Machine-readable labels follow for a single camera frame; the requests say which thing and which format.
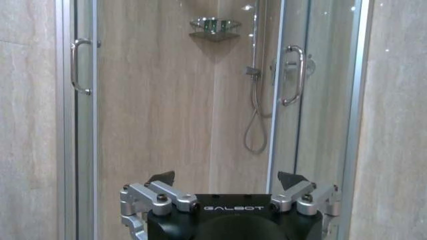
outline glass panel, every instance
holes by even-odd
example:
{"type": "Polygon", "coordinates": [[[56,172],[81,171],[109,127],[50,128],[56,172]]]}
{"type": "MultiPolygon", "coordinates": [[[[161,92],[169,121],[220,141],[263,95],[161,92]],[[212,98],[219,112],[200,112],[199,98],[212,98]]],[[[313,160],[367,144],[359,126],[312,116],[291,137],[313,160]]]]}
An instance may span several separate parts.
{"type": "MultiPolygon", "coordinates": [[[[307,70],[300,102],[276,110],[276,194],[283,191],[277,171],[300,174],[317,185],[343,184],[357,31],[355,0],[285,2],[281,51],[289,44],[304,47],[307,70]]],[[[281,59],[279,97],[295,92],[297,74],[293,56],[281,59]]],[[[331,239],[336,233],[333,226],[331,239]]]]}
{"type": "MultiPolygon", "coordinates": [[[[308,0],[285,0],[284,1],[284,18],[281,30],[281,59],[279,65],[279,94],[277,97],[291,98],[296,91],[299,64],[297,55],[285,53],[287,46],[297,45],[301,48],[305,46],[307,34],[307,18],[309,10],[308,0]]],[[[284,107],[280,103],[276,108],[275,120],[275,146],[273,146],[273,161],[271,171],[271,192],[273,194],[283,192],[283,187],[277,181],[277,172],[283,171],[293,173],[295,158],[299,134],[299,115],[300,103],[291,104],[284,107]]]]}
{"type": "Polygon", "coordinates": [[[312,1],[296,172],[317,184],[343,183],[355,67],[355,0],[312,1]]]}
{"type": "MultiPolygon", "coordinates": [[[[92,0],[75,0],[75,39],[92,39],[92,0]]],[[[92,45],[77,50],[77,80],[92,89],[92,45]]],[[[75,93],[76,234],[93,238],[93,97],[75,93]]]]}

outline curved metal handle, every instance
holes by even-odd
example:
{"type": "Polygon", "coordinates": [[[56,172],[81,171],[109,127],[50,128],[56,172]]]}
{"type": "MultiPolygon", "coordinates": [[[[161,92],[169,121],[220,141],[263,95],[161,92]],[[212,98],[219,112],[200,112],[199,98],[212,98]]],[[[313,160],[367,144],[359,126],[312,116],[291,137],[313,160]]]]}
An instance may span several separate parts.
{"type": "Polygon", "coordinates": [[[304,50],[299,46],[289,45],[285,48],[285,52],[287,53],[296,52],[299,54],[299,77],[297,77],[296,92],[295,92],[295,95],[291,98],[284,98],[283,97],[280,99],[283,106],[289,106],[291,104],[293,104],[300,99],[301,94],[303,94],[307,60],[305,60],[304,50]]]}
{"type": "Polygon", "coordinates": [[[71,44],[71,84],[73,86],[73,89],[84,94],[91,95],[92,90],[89,88],[83,88],[79,85],[79,73],[77,73],[77,59],[79,59],[79,46],[81,44],[92,44],[92,41],[87,38],[79,38],[73,41],[71,44]]]}

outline bathroom wall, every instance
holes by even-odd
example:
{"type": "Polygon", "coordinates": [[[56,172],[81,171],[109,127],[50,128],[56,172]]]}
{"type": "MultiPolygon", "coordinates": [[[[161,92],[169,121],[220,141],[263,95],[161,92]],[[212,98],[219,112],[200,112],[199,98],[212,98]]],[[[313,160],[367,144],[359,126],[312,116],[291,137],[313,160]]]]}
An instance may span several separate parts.
{"type": "Polygon", "coordinates": [[[427,239],[427,1],[373,3],[349,238],[427,239]]]}
{"type": "Polygon", "coordinates": [[[121,186],[153,174],[175,170],[175,186],[193,193],[265,191],[267,151],[252,156],[243,146],[252,114],[247,3],[105,0],[99,6],[103,240],[128,235],[119,219],[121,186]],[[240,37],[220,43],[191,38],[189,20],[217,15],[243,22],[240,37]]]}
{"type": "Polygon", "coordinates": [[[1,1],[0,239],[57,239],[54,1],[1,1]]]}

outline screw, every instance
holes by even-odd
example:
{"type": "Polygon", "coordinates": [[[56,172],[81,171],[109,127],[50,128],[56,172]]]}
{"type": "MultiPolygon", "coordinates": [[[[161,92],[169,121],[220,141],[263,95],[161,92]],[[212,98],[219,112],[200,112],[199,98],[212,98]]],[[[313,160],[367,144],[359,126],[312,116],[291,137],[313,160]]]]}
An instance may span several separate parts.
{"type": "Polygon", "coordinates": [[[301,200],[311,203],[313,201],[313,196],[311,194],[305,194],[301,196],[301,200]]]}
{"type": "Polygon", "coordinates": [[[196,212],[199,212],[199,210],[200,210],[200,203],[199,202],[193,202],[191,204],[191,207],[189,207],[189,213],[195,214],[196,212]]]}
{"type": "Polygon", "coordinates": [[[165,194],[157,194],[157,202],[164,203],[168,200],[165,194]]]}
{"type": "Polygon", "coordinates": [[[181,199],[189,199],[192,197],[191,194],[185,194],[184,196],[181,196],[181,199]]]}
{"type": "Polygon", "coordinates": [[[268,209],[269,209],[269,211],[272,211],[273,213],[277,213],[277,212],[279,212],[279,207],[277,207],[277,205],[273,204],[273,203],[269,203],[268,209]]]}

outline shower enclosure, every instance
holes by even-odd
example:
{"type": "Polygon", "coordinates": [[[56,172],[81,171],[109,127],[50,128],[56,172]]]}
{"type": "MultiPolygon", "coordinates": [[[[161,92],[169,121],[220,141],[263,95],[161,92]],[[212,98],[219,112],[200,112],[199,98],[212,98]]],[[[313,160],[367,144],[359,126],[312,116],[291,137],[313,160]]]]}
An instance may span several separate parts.
{"type": "Polygon", "coordinates": [[[192,193],[344,186],[347,238],[368,4],[56,0],[61,238],[128,239],[119,190],[169,170],[192,193]]]}

